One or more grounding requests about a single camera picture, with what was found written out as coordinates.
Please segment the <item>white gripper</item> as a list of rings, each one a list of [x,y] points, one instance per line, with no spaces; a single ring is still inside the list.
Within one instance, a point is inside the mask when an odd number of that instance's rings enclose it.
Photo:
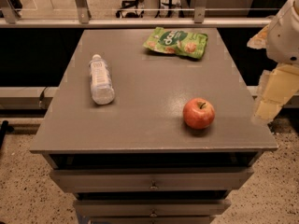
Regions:
[[[254,101],[251,120],[266,125],[299,92],[299,0],[288,0],[247,46],[266,48],[267,57],[279,63],[272,71],[263,71]]]

